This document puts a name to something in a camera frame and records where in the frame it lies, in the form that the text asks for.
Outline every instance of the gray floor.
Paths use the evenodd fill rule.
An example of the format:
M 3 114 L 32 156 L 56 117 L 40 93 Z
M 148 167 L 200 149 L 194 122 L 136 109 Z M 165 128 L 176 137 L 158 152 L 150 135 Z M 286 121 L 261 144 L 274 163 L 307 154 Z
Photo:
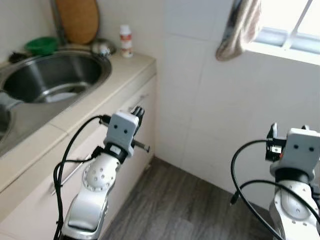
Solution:
M 241 200 L 154 159 L 102 240 L 272 240 Z M 257 210 L 270 222 L 269 213 Z

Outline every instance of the faucet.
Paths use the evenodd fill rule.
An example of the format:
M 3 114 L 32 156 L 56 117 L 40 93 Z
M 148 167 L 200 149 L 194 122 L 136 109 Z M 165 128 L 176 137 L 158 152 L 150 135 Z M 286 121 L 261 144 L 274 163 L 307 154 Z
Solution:
M 58 6 L 56 4 L 56 0 L 50 0 L 52 14 L 53 14 L 53 21 L 56 29 L 56 34 L 59 39 L 59 43 L 61 46 L 65 46 L 68 43 L 67 37 L 65 35 L 65 30 L 62 25 L 61 17 L 59 14 Z

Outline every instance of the beige countertop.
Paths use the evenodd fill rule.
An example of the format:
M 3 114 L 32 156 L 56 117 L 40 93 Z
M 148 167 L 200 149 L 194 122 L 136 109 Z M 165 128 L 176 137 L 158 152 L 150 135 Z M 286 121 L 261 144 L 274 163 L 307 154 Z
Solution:
M 39 181 L 52 174 L 53 167 L 61 160 L 72 135 L 85 120 L 96 114 L 112 114 L 156 74 L 155 59 L 145 55 L 136 53 L 132 58 L 123 58 L 116 53 L 110 57 L 110 62 L 112 73 L 104 83 L 0 158 L 2 206 L 2 201 L 9 198 L 11 193 L 17 193 L 24 182 L 29 181 L 26 187 L 28 190 L 24 189 L 23 194 L 18 193 L 18 199 L 14 199 L 13 202 L 16 203 L 11 204 L 12 207 L 22 201 L 22 197 L 26 197 L 40 183 Z M 85 139 L 91 130 L 92 128 L 88 127 L 83 131 L 78 142 Z M 47 155 L 55 155 L 53 153 L 57 157 L 53 162 L 45 164 L 43 159 Z M 0 221 L 4 216 L 5 214 L 0 214 Z

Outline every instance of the cabinet door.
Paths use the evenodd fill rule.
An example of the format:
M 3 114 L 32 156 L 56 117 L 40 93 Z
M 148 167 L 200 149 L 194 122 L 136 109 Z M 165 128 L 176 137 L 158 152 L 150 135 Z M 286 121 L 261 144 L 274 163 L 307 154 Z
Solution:
M 151 145 L 151 152 L 146 153 L 135 148 L 134 156 L 128 158 L 120 168 L 113 190 L 109 195 L 108 214 L 103 231 L 115 217 L 128 194 L 134 187 L 144 168 L 153 157 L 155 132 L 155 88 L 156 78 L 153 77 L 134 96 L 132 96 L 120 109 L 127 111 L 129 107 L 139 103 L 145 108 L 145 115 L 136 139 Z M 100 125 L 90 134 L 83 143 L 70 155 L 71 159 L 83 157 L 84 153 L 91 152 L 97 145 L 102 146 L 106 137 L 107 128 Z M 60 145 L 66 146 L 70 137 Z M 61 146 L 56 146 L 44 158 L 57 158 L 61 155 Z M 83 165 L 61 189 L 63 213 L 66 215 L 70 203 L 78 193 L 81 185 L 81 175 L 85 168 Z M 49 175 L 38 187 L 4 220 L 0 223 L 0 239 L 14 240 L 52 240 L 58 219 L 56 195 L 51 195 L 52 175 Z

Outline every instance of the kitchen sink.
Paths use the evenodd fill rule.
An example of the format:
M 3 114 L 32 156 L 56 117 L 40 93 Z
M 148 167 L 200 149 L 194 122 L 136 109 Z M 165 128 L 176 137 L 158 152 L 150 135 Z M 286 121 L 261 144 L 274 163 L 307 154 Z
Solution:
M 61 50 L 0 69 L 0 91 L 21 101 L 10 111 L 0 102 L 0 156 L 92 92 L 111 71 L 108 59 L 85 50 Z

